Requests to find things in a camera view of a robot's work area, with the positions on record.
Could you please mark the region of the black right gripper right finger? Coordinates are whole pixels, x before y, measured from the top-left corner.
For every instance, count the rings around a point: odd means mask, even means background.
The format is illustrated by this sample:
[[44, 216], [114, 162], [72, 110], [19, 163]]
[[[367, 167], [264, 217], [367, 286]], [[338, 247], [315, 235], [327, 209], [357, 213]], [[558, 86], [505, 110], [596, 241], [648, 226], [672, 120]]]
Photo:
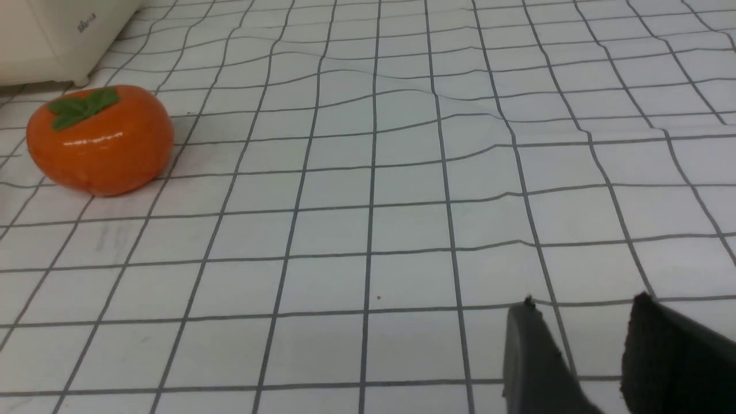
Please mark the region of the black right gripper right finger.
[[733, 413], [735, 343], [641, 293], [632, 302], [620, 391], [631, 413]]

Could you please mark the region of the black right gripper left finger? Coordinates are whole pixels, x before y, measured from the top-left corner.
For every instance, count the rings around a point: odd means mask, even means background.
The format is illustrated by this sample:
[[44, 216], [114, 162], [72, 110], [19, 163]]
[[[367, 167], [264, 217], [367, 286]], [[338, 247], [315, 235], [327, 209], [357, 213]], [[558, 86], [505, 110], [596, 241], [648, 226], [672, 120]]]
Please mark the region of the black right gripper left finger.
[[531, 297], [510, 306], [503, 380], [508, 413], [600, 413], [573, 377]]

